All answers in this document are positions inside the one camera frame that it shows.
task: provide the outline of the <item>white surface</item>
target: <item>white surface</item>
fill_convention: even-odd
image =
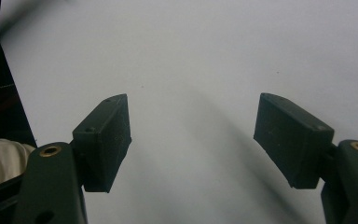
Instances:
[[[129,96],[133,142],[89,223],[324,223],[320,188],[290,189],[252,140],[258,97],[358,139],[358,1],[50,1],[2,42],[39,146]]]

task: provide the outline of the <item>beige cloth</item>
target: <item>beige cloth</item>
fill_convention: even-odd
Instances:
[[[34,147],[0,139],[0,183],[22,174]]]

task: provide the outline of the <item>white table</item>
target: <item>white table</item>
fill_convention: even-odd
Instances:
[[[2,44],[39,146],[129,96],[133,142],[89,223],[324,223],[323,182],[290,189],[252,139],[263,91],[358,139],[358,1],[49,1]]]

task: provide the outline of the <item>white backdrop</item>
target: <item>white backdrop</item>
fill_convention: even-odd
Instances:
[[[129,96],[133,142],[89,223],[324,223],[322,181],[290,189],[252,139],[263,91],[358,139],[358,1],[45,1],[2,44],[39,146]]]

